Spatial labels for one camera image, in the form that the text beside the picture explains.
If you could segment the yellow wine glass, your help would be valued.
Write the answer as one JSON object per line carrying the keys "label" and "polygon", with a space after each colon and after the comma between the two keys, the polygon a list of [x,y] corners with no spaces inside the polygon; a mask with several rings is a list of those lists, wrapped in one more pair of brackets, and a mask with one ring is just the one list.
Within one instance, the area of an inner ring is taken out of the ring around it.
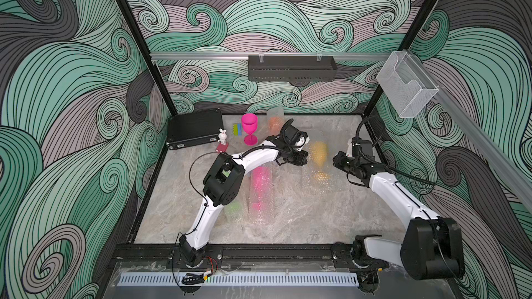
{"label": "yellow wine glass", "polygon": [[309,156],[314,165],[313,179],[320,184],[327,184],[331,176],[324,170],[328,161],[328,145],[323,141],[310,144]]}

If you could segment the bubble wrap sheet of yellow glass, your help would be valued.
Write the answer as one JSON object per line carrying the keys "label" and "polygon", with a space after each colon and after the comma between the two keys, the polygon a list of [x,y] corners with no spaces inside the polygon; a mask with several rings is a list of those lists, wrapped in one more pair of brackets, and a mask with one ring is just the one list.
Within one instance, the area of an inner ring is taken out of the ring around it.
{"label": "bubble wrap sheet of yellow glass", "polygon": [[309,142],[303,148],[308,153],[307,164],[303,166],[301,184],[304,193],[325,195],[335,192],[333,178],[333,156],[324,133],[308,131]]}

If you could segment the pink wine glass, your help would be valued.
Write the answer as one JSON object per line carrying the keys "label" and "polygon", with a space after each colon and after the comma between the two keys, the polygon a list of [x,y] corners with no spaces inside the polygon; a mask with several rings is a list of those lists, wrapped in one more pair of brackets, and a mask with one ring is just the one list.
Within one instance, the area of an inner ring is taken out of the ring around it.
{"label": "pink wine glass", "polygon": [[255,114],[245,114],[241,118],[242,130],[246,134],[244,142],[246,145],[253,146],[258,142],[254,135],[258,127],[258,117]]}

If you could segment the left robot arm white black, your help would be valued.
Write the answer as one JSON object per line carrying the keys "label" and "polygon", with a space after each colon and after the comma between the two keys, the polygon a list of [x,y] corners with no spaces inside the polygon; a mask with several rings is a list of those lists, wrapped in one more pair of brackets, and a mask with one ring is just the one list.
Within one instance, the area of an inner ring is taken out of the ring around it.
{"label": "left robot arm white black", "polygon": [[213,227],[223,208],[238,196],[245,175],[278,160],[295,166],[306,165],[308,153],[303,147],[308,142],[305,132],[291,138],[281,133],[267,137],[262,144],[245,152],[217,156],[203,180],[203,201],[193,225],[178,239],[180,253],[188,266],[195,267],[201,263]]}

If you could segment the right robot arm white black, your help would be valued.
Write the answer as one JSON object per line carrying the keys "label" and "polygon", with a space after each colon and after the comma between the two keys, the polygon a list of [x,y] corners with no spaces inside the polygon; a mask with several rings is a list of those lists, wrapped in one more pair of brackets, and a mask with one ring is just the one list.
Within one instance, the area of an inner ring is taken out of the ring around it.
{"label": "right robot arm white black", "polygon": [[353,242],[353,260],[375,267],[386,262],[403,267],[415,280],[461,278],[465,274],[461,227],[415,198],[385,166],[363,163],[338,152],[333,165],[361,181],[378,195],[405,227],[401,242],[380,235],[359,235]]}

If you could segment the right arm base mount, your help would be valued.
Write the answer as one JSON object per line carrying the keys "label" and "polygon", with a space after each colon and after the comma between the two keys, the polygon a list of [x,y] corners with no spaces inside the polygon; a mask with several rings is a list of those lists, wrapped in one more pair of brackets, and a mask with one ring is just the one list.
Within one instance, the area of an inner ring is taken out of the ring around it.
{"label": "right arm base mount", "polygon": [[336,242],[331,246],[332,261],[336,268],[341,269],[388,269],[389,263],[369,257],[363,243],[354,241],[352,244]]}

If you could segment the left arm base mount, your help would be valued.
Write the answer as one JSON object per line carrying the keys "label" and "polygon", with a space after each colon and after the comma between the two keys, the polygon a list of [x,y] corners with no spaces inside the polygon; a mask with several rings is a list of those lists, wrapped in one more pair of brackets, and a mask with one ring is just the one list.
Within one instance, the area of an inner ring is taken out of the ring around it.
{"label": "left arm base mount", "polygon": [[191,248],[175,246],[168,260],[171,269],[213,269],[221,267],[223,248],[220,245],[208,244],[199,251]]}

